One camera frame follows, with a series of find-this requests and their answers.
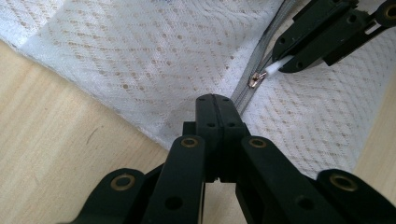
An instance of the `metal zipper pull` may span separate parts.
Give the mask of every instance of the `metal zipper pull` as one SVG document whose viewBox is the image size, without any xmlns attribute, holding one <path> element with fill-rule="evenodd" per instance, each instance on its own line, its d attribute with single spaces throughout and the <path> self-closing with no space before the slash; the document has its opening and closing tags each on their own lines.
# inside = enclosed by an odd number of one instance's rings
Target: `metal zipper pull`
<svg viewBox="0 0 396 224">
<path fill-rule="evenodd" d="M 272 53 L 270 52 L 266 56 L 264 53 L 267 50 L 269 42 L 274 36 L 276 30 L 282 24 L 283 20 L 285 20 L 285 18 L 290 14 L 291 9 L 296 2 L 297 0 L 283 0 L 278 12 L 262 34 L 262 38 L 259 40 L 256 48 L 253 50 L 244 74 L 241 76 L 241 79 L 231 96 L 231 99 L 240 115 L 244 113 L 254 92 L 262 84 L 262 81 L 268 77 L 268 74 L 265 72 L 265 68 L 272 62 Z"/>
<path fill-rule="evenodd" d="M 250 78 L 249 83 L 247 84 L 251 89 L 255 89 L 256 87 L 258 87 L 262 81 L 265 79 L 265 77 L 267 76 L 267 73 L 255 73 L 253 74 L 253 76 Z"/>
</svg>

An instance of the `white mesh fabric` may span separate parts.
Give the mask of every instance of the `white mesh fabric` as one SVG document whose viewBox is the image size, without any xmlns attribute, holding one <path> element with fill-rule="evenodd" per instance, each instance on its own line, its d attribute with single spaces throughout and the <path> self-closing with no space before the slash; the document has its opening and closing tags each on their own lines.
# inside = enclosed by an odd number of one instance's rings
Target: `white mesh fabric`
<svg viewBox="0 0 396 224">
<path fill-rule="evenodd" d="M 196 97 L 231 96 L 280 4 L 3 0 L 0 36 L 169 148 L 182 122 L 194 120 Z M 335 66 L 265 81 L 243 120 L 306 174 L 350 171 L 393 71 L 395 36 Z"/>
</svg>

